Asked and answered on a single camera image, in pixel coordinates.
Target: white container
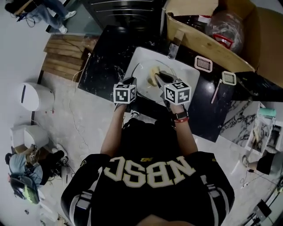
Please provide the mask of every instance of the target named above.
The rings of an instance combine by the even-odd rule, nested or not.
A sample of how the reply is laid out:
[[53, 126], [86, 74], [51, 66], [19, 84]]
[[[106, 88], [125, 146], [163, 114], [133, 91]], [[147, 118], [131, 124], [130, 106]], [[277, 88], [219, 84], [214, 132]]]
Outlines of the white container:
[[25, 127], [28, 125], [20, 125], [13, 128], [10, 128], [10, 137], [12, 147], [18, 147], [24, 144], [23, 134]]
[[25, 127], [24, 144], [27, 148], [30, 148], [32, 144], [35, 144], [39, 149], [47, 145], [48, 142], [49, 138], [47, 132], [38, 125]]
[[36, 83], [22, 83], [18, 96], [20, 104], [29, 111], [51, 110], [55, 100], [49, 88]]

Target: wristwatch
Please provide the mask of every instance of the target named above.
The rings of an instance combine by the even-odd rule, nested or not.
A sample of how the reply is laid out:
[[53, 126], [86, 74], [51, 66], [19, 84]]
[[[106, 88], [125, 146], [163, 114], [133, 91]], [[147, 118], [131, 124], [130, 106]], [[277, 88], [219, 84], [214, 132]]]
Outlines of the wristwatch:
[[189, 115], [186, 110], [184, 110], [181, 113], [173, 114], [173, 120], [179, 120], [179, 119], [188, 118], [188, 117]]

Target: marble countertop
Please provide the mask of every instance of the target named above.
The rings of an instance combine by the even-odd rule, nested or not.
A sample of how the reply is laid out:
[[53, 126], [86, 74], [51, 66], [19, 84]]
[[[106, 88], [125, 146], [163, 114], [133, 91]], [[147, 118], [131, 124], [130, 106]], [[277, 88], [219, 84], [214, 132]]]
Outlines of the marble countertop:
[[[150, 34], [132, 34], [125, 28], [107, 26], [100, 36], [82, 74], [79, 88], [113, 101], [113, 86], [123, 79], [136, 47], [141, 46], [167, 55], [169, 42]], [[194, 66], [198, 54], [180, 46], [176, 60]], [[193, 134], [216, 142], [227, 115], [234, 86], [221, 84], [213, 104], [211, 99], [224, 69], [214, 64], [213, 71], [200, 71], [199, 81], [188, 114]], [[157, 120], [168, 120], [167, 109], [138, 97], [132, 109]]]
[[[272, 131], [272, 120], [258, 115], [259, 101], [232, 101], [220, 135], [247, 150], [263, 154]], [[256, 145], [253, 137], [258, 138]]]

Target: white trash can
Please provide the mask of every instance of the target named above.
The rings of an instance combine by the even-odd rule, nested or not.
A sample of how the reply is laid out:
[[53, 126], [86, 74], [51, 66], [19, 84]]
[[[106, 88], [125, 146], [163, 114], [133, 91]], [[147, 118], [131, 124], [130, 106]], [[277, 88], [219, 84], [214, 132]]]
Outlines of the white trash can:
[[29, 111], [51, 110], [55, 96], [53, 92], [36, 83], [22, 83], [19, 88], [20, 104]]
[[25, 127], [23, 136], [24, 144], [27, 148], [30, 148], [32, 144], [35, 144], [37, 148], [40, 149], [49, 142], [47, 132], [38, 125], [30, 125]]

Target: red bracelet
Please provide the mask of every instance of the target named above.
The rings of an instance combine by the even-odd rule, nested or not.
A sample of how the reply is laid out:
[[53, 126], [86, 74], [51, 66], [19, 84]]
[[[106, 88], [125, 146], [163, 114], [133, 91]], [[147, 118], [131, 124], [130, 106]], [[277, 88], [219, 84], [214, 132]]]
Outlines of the red bracelet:
[[187, 121], [189, 121], [189, 117], [174, 120], [174, 122], [187, 122]]

